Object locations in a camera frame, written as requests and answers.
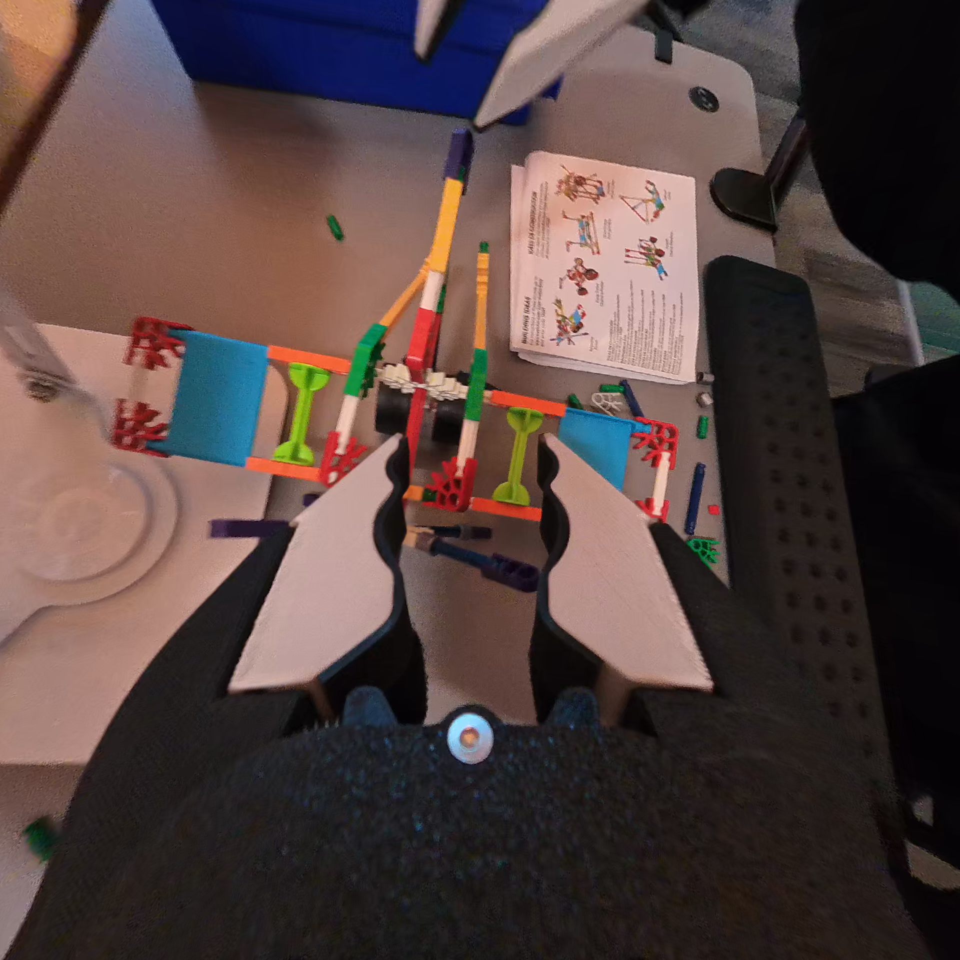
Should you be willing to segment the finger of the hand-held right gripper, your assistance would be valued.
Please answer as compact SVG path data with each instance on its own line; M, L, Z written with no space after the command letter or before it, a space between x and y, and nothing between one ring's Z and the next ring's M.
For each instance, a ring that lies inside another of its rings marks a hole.
M541 96L647 1L550 1L511 40L472 119L478 131Z
M458 18L464 1L417 1L414 18L414 55L421 63L429 62L451 26Z

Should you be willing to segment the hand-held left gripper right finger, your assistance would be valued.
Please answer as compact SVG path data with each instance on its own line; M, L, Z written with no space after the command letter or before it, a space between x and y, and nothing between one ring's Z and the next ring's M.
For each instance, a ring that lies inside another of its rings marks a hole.
M554 434L537 440L537 483L542 624L633 687L712 692L654 520Z

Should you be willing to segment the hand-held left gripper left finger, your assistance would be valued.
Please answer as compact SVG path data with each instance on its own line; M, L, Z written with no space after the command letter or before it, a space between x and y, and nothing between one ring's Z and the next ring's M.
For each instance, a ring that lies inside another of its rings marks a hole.
M397 434L294 519L230 694L305 689L388 623L397 564L378 546L375 524L408 480L409 447Z

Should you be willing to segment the colourful construction toy model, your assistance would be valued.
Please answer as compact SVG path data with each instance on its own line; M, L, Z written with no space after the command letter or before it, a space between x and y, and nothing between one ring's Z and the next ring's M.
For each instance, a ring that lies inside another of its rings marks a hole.
M349 359L218 337L189 325L137 318L124 363L130 369L126 398L115 401L110 443L153 457L180 457L292 478L330 489L367 453L354 434L361 404L376 392L375 430L402 434L409 472L416 468L426 412L433 414L435 443L455 449L424 486L407 498L438 510L474 510L538 521L523 485L525 454L545 418L599 474L600 456L620 460L633 442L654 468L653 493L636 505L654 522L666 522L667 483L678 447L671 424L619 419L569 409L493 388L488 353L475 351L468 372L433 368L446 302L448 268L459 208L474 159L474 136L454 130L443 168L443 191L429 275L408 309L390 328L372 324Z

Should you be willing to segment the person's right forearm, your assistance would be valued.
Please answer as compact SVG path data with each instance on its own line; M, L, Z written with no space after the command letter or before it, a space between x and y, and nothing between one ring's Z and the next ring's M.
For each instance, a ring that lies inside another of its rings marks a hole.
M959 3L801 1L811 155L846 239L894 277L959 290Z

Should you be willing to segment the blue plastic bin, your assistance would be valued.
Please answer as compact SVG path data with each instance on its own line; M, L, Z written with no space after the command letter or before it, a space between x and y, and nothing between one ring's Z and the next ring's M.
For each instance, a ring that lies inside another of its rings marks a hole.
M194 81L473 119L514 34L546 2L462 2L414 51L414 1L154 1Z

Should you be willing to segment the white instruction booklet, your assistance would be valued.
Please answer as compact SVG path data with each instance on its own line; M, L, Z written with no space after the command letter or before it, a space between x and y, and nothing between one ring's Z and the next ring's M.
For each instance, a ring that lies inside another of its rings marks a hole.
M510 349L543 366L691 383L695 179L544 150L510 175Z

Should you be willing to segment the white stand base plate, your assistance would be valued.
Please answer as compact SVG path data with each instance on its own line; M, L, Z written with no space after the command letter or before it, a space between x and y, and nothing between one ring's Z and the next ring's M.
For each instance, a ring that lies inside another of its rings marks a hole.
M84 764L174 630L250 553L267 474L111 448L126 338L42 324L85 396L39 402L2 358L3 765Z

